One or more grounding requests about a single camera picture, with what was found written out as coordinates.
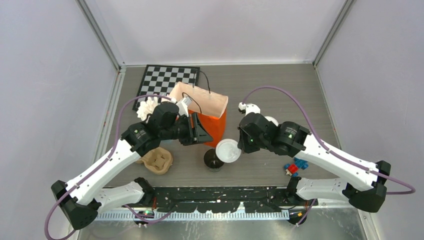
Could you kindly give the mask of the white cup lid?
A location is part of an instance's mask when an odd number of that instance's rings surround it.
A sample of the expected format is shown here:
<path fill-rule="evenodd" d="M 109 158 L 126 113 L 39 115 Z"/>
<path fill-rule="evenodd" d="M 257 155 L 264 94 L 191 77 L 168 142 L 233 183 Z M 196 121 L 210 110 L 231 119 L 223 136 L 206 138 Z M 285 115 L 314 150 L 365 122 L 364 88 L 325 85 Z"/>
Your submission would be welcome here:
<path fill-rule="evenodd" d="M 279 125 L 278 121 L 277 121 L 274 117 L 271 117 L 271 116 L 265 116 L 265 118 L 266 118 L 269 122 L 273 123 L 275 126 L 278 126 L 278 125 Z"/>

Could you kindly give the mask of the orange paper bag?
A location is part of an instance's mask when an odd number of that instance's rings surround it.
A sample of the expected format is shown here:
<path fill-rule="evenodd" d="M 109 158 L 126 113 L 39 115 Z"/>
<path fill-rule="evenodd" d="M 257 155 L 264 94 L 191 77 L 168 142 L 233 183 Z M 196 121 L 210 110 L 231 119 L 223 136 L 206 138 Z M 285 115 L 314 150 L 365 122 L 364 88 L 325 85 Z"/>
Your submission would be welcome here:
<path fill-rule="evenodd" d="M 188 113 L 197 113 L 200 123 L 213 138 L 213 141 L 205 144 L 215 148 L 223 139 L 226 129 L 229 97 L 183 82 L 176 83 L 168 96 L 177 101 L 183 98 L 191 101 L 187 105 Z"/>

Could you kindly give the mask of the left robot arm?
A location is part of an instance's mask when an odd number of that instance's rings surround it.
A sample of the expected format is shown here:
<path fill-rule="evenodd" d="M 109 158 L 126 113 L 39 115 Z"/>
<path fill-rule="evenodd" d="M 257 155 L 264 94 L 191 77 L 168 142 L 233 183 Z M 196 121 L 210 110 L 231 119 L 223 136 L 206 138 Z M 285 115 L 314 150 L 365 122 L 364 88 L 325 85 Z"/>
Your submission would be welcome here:
<path fill-rule="evenodd" d="M 136 162 L 161 141 L 178 140 L 183 146 L 213 141 L 197 113 L 180 114 L 177 104 L 165 101 L 148 114 L 146 121 L 132 124 L 112 149 L 79 176 L 56 181 L 51 190 L 74 230 L 90 225 L 98 214 L 111 209 L 139 204 L 148 207 L 155 197 L 154 188 L 142 177 L 114 188 L 104 189 L 118 173 Z"/>

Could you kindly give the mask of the white sip lid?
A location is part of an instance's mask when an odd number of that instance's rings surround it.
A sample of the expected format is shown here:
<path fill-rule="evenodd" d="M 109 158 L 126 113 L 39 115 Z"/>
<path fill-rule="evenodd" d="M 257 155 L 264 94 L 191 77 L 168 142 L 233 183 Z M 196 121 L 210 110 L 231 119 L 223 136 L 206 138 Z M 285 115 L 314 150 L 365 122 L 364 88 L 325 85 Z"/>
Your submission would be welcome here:
<path fill-rule="evenodd" d="M 236 140 L 226 138 L 217 144 L 215 154 L 220 161 L 224 163 L 233 163 L 239 159 L 242 150 L 238 148 L 238 142 Z"/>

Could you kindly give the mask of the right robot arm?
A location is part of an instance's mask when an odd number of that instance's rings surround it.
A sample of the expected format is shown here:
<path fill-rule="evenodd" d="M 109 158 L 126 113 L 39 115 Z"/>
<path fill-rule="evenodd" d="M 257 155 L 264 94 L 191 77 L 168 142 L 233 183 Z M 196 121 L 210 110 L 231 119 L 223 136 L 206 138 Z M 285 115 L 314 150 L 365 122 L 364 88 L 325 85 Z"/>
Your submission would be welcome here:
<path fill-rule="evenodd" d="M 391 165 L 384 160 L 367 162 L 352 156 L 353 163 L 347 163 L 342 158 L 348 158 L 348 153 L 331 145 L 324 148 L 309 129 L 292 121 L 276 125 L 260 113 L 248 113 L 238 129 L 238 148 L 246 154 L 265 149 L 278 156 L 307 161 L 336 175 L 328 179 L 292 177 L 285 190 L 291 205 L 299 205 L 303 200 L 331 199 L 376 213 L 386 199 L 386 180 L 372 174 L 390 174 Z"/>

